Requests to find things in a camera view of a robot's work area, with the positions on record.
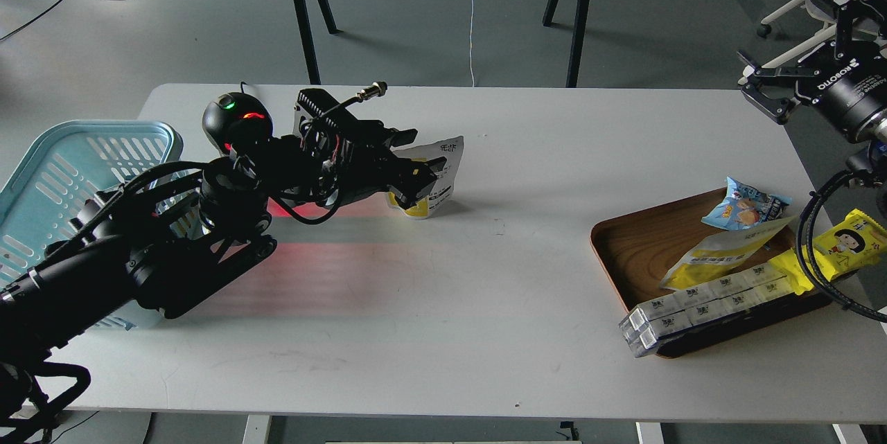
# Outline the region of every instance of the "white snack package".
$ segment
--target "white snack package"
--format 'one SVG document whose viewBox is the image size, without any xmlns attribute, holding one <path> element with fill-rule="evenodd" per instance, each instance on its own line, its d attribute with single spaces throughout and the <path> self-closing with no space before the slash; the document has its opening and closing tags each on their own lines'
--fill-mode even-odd
<svg viewBox="0 0 887 444">
<path fill-rule="evenodd" d="M 427 161 L 438 157 L 445 157 L 441 172 L 437 173 L 437 181 L 431 188 L 427 197 L 419 200 L 419 203 L 408 210 L 403 210 L 395 203 L 394 195 L 387 194 L 389 207 L 398 209 L 410 219 L 427 219 L 438 207 L 441 206 L 453 194 L 453 186 L 456 181 L 456 170 L 459 170 L 459 162 L 462 160 L 462 150 L 465 143 L 463 136 L 457 136 L 449 140 L 437 141 L 432 144 L 414 146 L 405 150 L 396 150 L 394 154 L 401 158 Z"/>
</svg>

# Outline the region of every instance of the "cartoon face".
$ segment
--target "cartoon face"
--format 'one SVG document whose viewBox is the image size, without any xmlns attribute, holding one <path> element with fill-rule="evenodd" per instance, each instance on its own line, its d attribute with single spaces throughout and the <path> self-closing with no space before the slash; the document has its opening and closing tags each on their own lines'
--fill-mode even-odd
<svg viewBox="0 0 887 444">
<path fill-rule="evenodd" d="M 856 238 L 847 235 L 846 233 L 837 237 L 837 241 L 848 249 L 856 249 L 859 247 L 859 242 L 856 241 Z"/>
</svg>

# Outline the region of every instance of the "wooden tray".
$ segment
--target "wooden tray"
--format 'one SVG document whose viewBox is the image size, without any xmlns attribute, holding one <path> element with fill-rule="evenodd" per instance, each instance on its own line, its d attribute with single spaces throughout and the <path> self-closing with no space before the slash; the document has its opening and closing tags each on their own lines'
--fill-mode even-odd
<svg viewBox="0 0 887 444">
<path fill-rule="evenodd" d="M 725 196 L 725 188 L 715 189 L 604 220 L 592 228 L 592 248 L 627 314 L 641 302 L 671 293 L 671 290 L 659 288 L 665 273 L 703 238 L 723 231 L 702 223 L 700 219 Z M 794 233 L 786 227 L 733 272 L 762 264 L 793 248 L 794 238 Z M 672 340 L 661 347 L 657 355 L 677 357 L 829 303 L 829 298 L 818 293 L 783 296 L 758 305 L 747 314 L 730 317 L 727 321 L 714 321 L 710 326 Z"/>
</svg>

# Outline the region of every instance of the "plastic basket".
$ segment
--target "plastic basket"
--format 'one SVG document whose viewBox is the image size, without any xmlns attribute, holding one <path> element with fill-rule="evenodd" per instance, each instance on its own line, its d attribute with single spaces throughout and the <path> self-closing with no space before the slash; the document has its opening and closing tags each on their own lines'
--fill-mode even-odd
<svg viewBox="0 0 887 444">
<path fill-rule="evenodd" d="M 38 264 L 50 243 L 73 236 L 67 221 L 96 191 L 181 153 L 180 135 L 162 122 L 76 120 L 41 134 L 0 191 L 0 283 Z M 96 326 L 130 330 L 159 320 L 158 311 L 131 301 Z"/>
</svg>

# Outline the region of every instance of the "gray floor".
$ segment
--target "gray floor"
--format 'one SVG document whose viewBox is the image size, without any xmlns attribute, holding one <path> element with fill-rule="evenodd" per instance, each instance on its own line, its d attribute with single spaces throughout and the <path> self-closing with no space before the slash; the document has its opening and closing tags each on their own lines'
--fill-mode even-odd
<svg viewBox="0 0 887 444">
<path fill-rule="evenodd" d="M 56 0 L 0 0 L 0 36 Z M 768 40 L 754 30 L 786 0 L 592 0 L 580 87 L 735 87 L 744 48 L 766 61 L 808 37 L 816 22 L 792 12 Z M 562 87 L 574 0 L 561 0 L 552 28 L 546 0 L 475 0 L 473 66 L 479 87 Z M 330 0 L 342 34 L 323 31 L 308 0 L 324 84 L 472 85 L 471 0 Z M 0 181 L 30 142 L 73 118 L 135 118 L 150 91 L 168 82 L 308 84 L 292 0 L 64 0 L 0 43 Z M 197 120 L 202 110 L 193 113 Z M 814 184 L 842 167 L 854 148 L 812 112 L 789 134 Z M 833 214 L 875 212 L 871 192 L 841 194 Z M 881 268 L 863 276 L 887 304 Z M 67 415 L 61 430 L 89 413 Z M 244 416 L 159 414 L 149 442 L 238 442 Z M 588 442 L 636 442 L 631 422 L 577 424 Z M 145 413 L 99 413 L 60 443 L 142 442 Z M 836 442 L 827 425 L 666 425 L 669 443 Z M 276 418 L 270 442 L 560 440 L 559 422 Z"/>
</svg>

